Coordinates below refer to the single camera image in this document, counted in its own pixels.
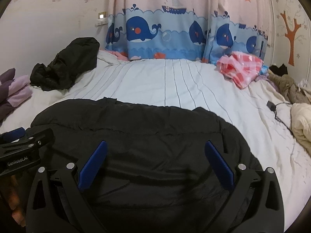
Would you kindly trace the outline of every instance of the metal bolt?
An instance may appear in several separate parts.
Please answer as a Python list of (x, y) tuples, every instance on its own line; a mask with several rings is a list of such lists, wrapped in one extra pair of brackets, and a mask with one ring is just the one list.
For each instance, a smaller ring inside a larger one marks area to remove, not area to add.
[(67, 167), (67, 169), (72, 169), (75, 167), (75, 164), (74, 163), (68, 163), (66, 167)]
[(269, 172), (269, 173), (274, 173), (274, 169), (271, 168), (271, 167), (268, 167), (268, 172)]
[(45, 171), (45, 168), (43, 166), (41, 166), (39, 169), (38, 169), (38, 172), (39, 173), (43, 173)]
[(239, 164), (239, 165), (238, 165), (238, 168), (239, 168), (240, 170), (245, 170), (245, 169), (246, 169), (246, 165), (244, 165), (244, 164)]

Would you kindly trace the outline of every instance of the black garment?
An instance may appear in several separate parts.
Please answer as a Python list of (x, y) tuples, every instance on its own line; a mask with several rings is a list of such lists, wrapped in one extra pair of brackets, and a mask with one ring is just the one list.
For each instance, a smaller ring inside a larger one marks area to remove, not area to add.
[(66, 100), (38, 114), (26, 132), (45, 128), (55, 134), (52, 148), (40, 151), (48, 169), (108, 143), (108, 156), (84, 194), (109, 232), (203, 232), (228, 197), (205, 157), (207, 140), (236, 164), (262, 169), (240, 132), (202, 108)]
[(46, 67), (37, 64), (32, 70), (32, 86), (40, 86), (43, 91), (71, 88), (79, 74), (97, 66), (99, 42), (93, 37), (80, 37), (60, 51)]
[(279, 75), (279, 76), (283, 76), (284, 74), (288, 74), (287, 72), (287, 67), (283, 64), (281, 65), (280, 67), (277, 67), (275, 65), (272, 65), (269, 67), (269, 69), (276, 75)]

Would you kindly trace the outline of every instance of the white bed sheet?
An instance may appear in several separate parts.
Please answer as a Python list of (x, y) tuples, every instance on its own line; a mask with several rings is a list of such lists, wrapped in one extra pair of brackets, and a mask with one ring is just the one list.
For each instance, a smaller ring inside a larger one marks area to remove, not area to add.
[[(190, 110), (203, 107), (237, 127), (263, 169), (275, 169), (285, 208), (285, 229), (293, 223), (311, 195), (311, 158), (266, 107), (268, 100), (275, 104), (285, 101), (268, 82), (252, 82), (239, 90), (211, 64), (188, 60), (124, 62), (99, 54), (102, 60), (98, 59), (97, 68), (82, 75), (69, 91), (34, 89), (32, 98), (3, 122), (0, 133), (30, 127), (39, 112), (66, 99), (112, 97)], [(290, 107), (284, 105), (282, 111), (289, 113)]]

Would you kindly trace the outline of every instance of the red and white checkered plastic bag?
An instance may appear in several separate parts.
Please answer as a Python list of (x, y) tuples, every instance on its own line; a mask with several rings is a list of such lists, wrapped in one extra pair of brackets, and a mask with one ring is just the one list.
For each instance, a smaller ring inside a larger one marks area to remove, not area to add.
[(233, 51), (231, 56), (222, 56), (217, 61), (219, 71), (233, 79), (239, 89), (246, 88), (259, 74), (263, 61), (256, 56)]

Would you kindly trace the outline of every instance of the whale print curtain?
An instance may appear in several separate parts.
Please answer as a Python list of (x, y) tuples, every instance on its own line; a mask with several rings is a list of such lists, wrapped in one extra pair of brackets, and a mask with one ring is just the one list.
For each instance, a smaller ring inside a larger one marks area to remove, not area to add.
[(138, 59), (216, 64), (239, 50), (265, 56), (269, 0), (109, 0), (106, 49)]

